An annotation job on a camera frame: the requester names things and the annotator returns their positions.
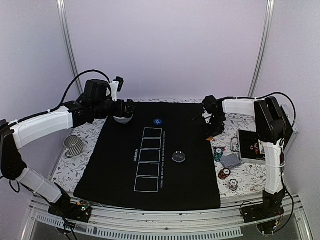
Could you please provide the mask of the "teal poker chip stack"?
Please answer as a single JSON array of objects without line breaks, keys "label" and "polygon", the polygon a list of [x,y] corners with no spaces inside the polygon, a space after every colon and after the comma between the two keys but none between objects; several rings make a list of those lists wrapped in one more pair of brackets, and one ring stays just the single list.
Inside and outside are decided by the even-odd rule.
[{"label": "teal poker chip stack", "polygon": [[223,147],[216,147],[214,148],[213,152],[213,159],[215,162],[220,162],[221,158],[224,154],[225,149]]}]

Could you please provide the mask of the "blue small blind button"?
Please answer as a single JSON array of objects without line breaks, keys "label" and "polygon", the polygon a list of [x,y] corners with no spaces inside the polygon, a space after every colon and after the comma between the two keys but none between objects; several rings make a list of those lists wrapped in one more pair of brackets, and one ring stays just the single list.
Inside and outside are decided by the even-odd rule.
[{"label": "blue small blind button", "polygon": [[163,123],[163,121],[162,121],[161,119],[159,119],[159,118],[156,118],[156,119],[153,120],[153,123],[154,123],[156,126],[159,126],[159,125],[161,125],[161,124]]}]

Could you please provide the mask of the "black dealer button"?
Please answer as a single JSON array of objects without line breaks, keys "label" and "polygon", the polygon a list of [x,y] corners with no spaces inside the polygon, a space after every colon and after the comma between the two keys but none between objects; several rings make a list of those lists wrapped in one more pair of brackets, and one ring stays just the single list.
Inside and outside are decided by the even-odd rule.
[{"label": "black dealer button", "polygon": [[186,160],[186,155],[182,151],[176,151],[172,154],[172,160],[175,163],[182,163]]}]

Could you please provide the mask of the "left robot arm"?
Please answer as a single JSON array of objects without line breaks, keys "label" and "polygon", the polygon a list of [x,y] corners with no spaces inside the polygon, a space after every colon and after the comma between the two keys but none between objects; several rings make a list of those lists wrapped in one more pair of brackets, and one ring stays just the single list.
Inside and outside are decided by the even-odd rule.
[{"label": "left robot arm", "polygon": [[75,101],[62,102],[58,107],[28,116],[21,120],[0,122],[0,172],[3,178],[16,181],[40,195],[52,210],[63,217],[70,217],[81,207],[71,203],[70,196],[56,183],[45,179],[28,166],[19,152],[27,144],[53,133],[92,124],[97,119],[113,117],[116,122],[127,124],[134,115],[135,102],[118,99],[124,80],[88,80],[84,92]]}]

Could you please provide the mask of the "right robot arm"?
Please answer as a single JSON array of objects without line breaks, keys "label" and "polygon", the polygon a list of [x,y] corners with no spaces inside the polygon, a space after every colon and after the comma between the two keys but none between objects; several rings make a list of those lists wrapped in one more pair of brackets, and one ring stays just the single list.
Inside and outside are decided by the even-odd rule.
[{"label": "right robot arm", "polygon": [[274,93],[263,97],[206,96],[202,101],[204,112],[210,114],[205,126],[208,137],[216,137],[225,129],[226,114],[240,114],[254,117],[255,129],[265,152],[266,183],[262,192],[262,204],[258,213],[269,218],[282,204],[287,193],[284,183],[286,132],[294,123],[289,123]]}]

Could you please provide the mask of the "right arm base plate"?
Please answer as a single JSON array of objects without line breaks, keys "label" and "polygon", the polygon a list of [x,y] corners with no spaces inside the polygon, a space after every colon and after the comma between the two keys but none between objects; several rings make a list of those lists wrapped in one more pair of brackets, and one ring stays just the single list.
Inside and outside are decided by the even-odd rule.
[{"label": "right arm base plate", "polygon": [[239,207],[239,212],[245,223],[280,217],[285,213],[282,204],[275,208],[268,208],[263,203],[253,203],[250,201],[244,201]]}]

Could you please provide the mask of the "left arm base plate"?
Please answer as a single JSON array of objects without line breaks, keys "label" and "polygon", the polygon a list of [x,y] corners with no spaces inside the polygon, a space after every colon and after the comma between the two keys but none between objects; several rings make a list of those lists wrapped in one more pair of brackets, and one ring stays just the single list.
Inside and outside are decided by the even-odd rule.
[{"label": "left arm base plate", "polygon": [[48,209],[48,213],[58,217],[64,217],[67,220],[88,223],[92,213],[92,207],[81,200],[78,203],[67,201],[58,201],[52,203]]}]

